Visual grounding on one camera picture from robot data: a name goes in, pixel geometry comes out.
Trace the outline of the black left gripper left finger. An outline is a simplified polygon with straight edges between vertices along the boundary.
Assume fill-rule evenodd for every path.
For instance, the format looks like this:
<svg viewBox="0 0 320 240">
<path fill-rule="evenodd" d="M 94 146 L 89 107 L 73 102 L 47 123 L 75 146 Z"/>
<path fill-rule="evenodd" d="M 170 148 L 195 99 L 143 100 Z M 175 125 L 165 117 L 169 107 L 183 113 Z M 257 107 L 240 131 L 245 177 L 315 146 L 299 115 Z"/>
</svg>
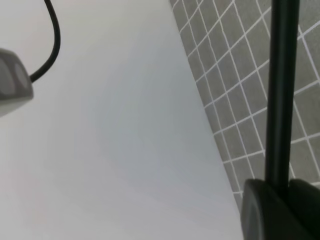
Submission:
<svg viewBox="0 0 320 240">
<path fill-rule="evenodd" d="M 287 198 L 280 198 L 263 180 L 244 185 L 241 228 L 245 240 L 315 240 L 294 215 Z"/>
</svg>

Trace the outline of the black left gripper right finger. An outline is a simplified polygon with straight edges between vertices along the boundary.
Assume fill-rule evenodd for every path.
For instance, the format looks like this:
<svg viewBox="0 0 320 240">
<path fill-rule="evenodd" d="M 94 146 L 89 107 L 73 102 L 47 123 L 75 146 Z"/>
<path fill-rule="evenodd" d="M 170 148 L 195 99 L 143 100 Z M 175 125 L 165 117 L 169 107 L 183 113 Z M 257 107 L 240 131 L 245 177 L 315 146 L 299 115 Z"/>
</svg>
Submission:
<svg viewBox="0 0 320 240">
<path fill-rule="evenodd" d="M 288 185 L 288 204 L 307 232 L 320 239 L 320 190 L 301 179 L 292 179 Z"/>
</svg>

